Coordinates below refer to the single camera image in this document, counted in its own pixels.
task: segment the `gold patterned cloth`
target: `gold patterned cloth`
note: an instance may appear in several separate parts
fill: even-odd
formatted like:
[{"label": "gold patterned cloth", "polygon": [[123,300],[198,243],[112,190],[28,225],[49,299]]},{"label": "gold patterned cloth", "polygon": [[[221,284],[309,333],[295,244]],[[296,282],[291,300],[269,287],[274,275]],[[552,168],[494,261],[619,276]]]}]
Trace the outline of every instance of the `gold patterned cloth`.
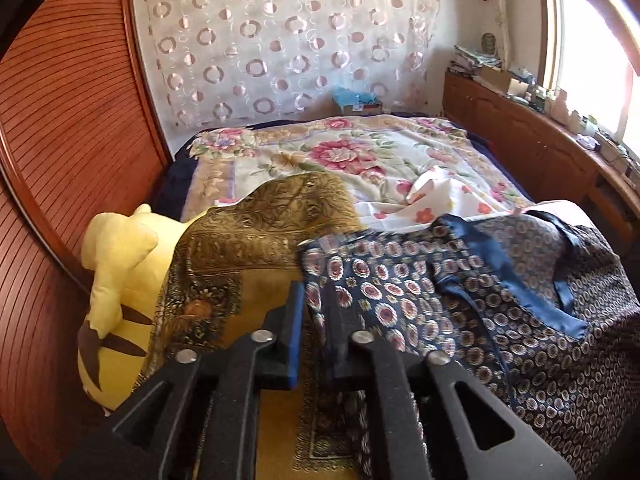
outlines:
[{"label": "gold patterned cloth", "polygon": [[[272,180],[234,206],[209,209],[175,248],[141,380],[181,348],[226,347],[260,328],[266,312],[286,302],[289,283],[302,279],[297,244],[360,228],[331,174]],[[311,470],[356,478],[334,396],[317,388],[311,332],[304,333],[302,384],[261,395],[256,478],[296,480]]]}]

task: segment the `black metal frame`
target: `black metal frame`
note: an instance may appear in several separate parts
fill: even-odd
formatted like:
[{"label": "black metal frame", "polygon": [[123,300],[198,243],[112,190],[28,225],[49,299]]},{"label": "black metal frame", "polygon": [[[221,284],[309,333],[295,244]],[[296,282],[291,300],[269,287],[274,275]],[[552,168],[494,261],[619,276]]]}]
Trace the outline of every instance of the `black metal frame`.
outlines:
[{"label": "black metal frame", "polygon": [[[60,466],[56,480],[252,480],[261,389],[295,387],[304,290],[243,335],[167,362]],[[574,480],[569,465],[444,352],[422,358],[360,330],[323,289],[326,382],[364,390],[376,480]]]}]

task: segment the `white floral cloth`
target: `white floral cloth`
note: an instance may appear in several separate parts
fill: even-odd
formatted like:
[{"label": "white floral cloth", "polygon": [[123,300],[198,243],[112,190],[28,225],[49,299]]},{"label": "white floral cloth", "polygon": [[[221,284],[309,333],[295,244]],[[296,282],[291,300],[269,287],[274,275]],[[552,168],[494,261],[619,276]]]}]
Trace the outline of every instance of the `white floral cloth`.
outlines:
[{"label": "white floral cloth", "polygon": [[466,131],[439,118],[341,117],[262,130],[201,132],[182,220],[228,205],[260,184],[304,171],[340,176],[365,226],[427,224],[445,213],[463,218],[531,205]]}]

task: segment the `yellow plush toy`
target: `yellow plush toy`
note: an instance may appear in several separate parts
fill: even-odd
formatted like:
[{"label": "yellow plush toy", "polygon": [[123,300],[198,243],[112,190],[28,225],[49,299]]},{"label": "yellow plush toy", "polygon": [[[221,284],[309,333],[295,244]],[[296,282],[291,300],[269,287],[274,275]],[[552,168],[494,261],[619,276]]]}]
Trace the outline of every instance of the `yellow plush toy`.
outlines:
[{"label": "yellow plush toy", "polygon": [[164,276],[192,222],[152,213],[143,204],[129,217],[96,215],[84,234],[82,266],[95,274],[89,314],[78,333],[78,369],[87,394],[109,410],[133,389]]}]

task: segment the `metal bolt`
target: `metal bolt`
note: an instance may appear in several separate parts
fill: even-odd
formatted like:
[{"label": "metal bolt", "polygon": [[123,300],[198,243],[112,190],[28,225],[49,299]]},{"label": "metal bolt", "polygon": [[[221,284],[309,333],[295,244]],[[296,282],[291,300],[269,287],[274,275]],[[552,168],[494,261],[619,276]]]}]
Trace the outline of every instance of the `metal bolt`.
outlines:
[{"label": "metal bolt", "polygon": [[375,336],[367,330],[358,330],[351,334],[351,339],[354,343],[366,345],[367,343],[371,343],[375,339]]},{"label": "metal bolt", "polygon": [[263,329],[256,330],[251,334],[251,339],[257,343],[268,343],[269,341],[273,341],[273,332]]},{"label": "metal bolt", "polygon": [[451,357],[449,354],[443,352],[442,350],[434,350],[433,352],[429,352],[427,355],[427,359],[432,365],[442,366],[451,362]]},{"label": "metal bolt", "polygon": [[175,360],[183,365],[187,365],[189,363],[193,363],[198,358],[198,354],[191,350],[190,348],[185,348],[184,350],[180,350],[175,355]]}]

